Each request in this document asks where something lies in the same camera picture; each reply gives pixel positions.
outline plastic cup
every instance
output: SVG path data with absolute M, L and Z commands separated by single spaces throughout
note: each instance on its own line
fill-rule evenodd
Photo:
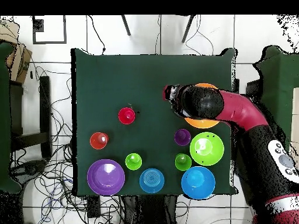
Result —
M 103 149 L 108 143 L 109 137 L 106 133 L 96 132 L 93 133 L 89 140 L 91 147 L 94 149 Z
M 218 89 L 217 87 L 209 83 L 198 83 L 195 86 Z M 192 118 L 185 118 L 185 120 L 193 127 L 201 129 L 211 128 L 219 123 L 219 121 L 216 120 L 194 120 Z
M 175 166 L 180 171 L 186 171 L 191 168 L 192 160 L 191 157 L 183 153 L 177 154 L 175 157 Z
M 139 154 L 131 153 L 126 157 L 126 166 L 130 170 L 137 170 L 142 165 L 142 159 Z
M 212 132 L 196 135 L 190 144 L 190 154 L 195 162 L 211 166 L 219 162 L 224 154 L 224 145 L 219 136 Z
M 215 177 L 205 167 L 191 167 L 185 171 L 182 182 L 182 190 L 190 198 L 202 200 L 208 198 L 215 189 Z
M 132 108 L 124 107 L 119 111 L 119 121 L 123 124 L 131 124 L 135 120 L 135 112 Z
M 179 129 L 175 133 L 175 142 L 180 146 L 186 146 L 191 141 L 191 134 L 186 129 Z
M 87 172 L 89 187 L 99 195 L 111 196 L 118 193 L 124 181 L 124 170 L 114 160 L 97 160 Z
M 164 186 L 164 176 L 158 169 L 147 169 L 140 175 L 139 184 L 146 193 L 157 193 Z

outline green table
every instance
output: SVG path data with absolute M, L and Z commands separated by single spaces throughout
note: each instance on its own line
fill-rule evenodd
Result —
M 209 129 L 198 129 L 174 115 L 171 105 L 162 100 L 165 85 L 211 83 L 219 89 L 231 90 L 231 62 L 234 49 L 219 56 L 195 55 L 100 55 L 73 49 L 72 82 L 77 104 L 73 104 L 73 128 L 77 139 L 78 195 L 94 195 L 86 177 L 89 166 L 99 159 L 113 159 L 124 169 L 126 181 L 118 195 L 146 194 L 139 186 L 141 173 L 147 168 L 159 169 L 165 184 L 159 194 L 183 194 L 183 175 L 175 167 L 175 156 L 189 152 L 179 146 L 174 134 L 180 128 L 190 131 L 192 138 L 211 131 L 223 141 L 222 159 L 207 167 L 215 175 L 213 194 L 235 194 L 230 186 L 230 128 L 219 123 Z M 136 114 L 130 125 L 120 123 L 118 112 L 132 105 Z M 102 150 L 89 144 L 94 132 L 105 132 L 109 142 Z M 142 157 L 142 166 L 129 170 L 124 161 L 129 153 Z

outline purple cup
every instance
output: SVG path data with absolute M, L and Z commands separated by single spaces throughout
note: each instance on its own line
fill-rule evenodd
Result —
M 186 146 L 191 141 L 191 134 L 186 129 L 179 129 L 175 133 L 175 142 L 180 146 Z
M 124 170 L 114 160 L 97 160 L 87 172 L 87 182 L 92 191 L 99 195 L 111 196 L 124 185 Z

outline blue bowl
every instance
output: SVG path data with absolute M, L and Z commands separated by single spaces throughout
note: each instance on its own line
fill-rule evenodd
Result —
M 182 177 L 182 189 L 195 200 L 209 197 L 215 189 L 215 177 L 205 167 L 191 167 Z
M 164 186 L 164 176 L 158 169 L 147 169 L 140 175 L 139 184 L 146 193 L 157 193 Z

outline lime green bowl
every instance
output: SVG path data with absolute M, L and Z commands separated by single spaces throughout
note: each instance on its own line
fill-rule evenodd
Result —
M 139 154 L 131 153 L 126 157 L 126 166 L 130 170 L 137 170 L 142 165 L 142 159 Z
M 192 139 L 190 154 L 192 159 L 198 164 L 212 166 L 223 157 L 223 141 L 212 132 L 202 132 Z
M 180 171 L 187 171 L 191 168 L 192 160 L 189 155 L 185 155 L 183 153 L 177 154 L 175 157 L 175 166 Z

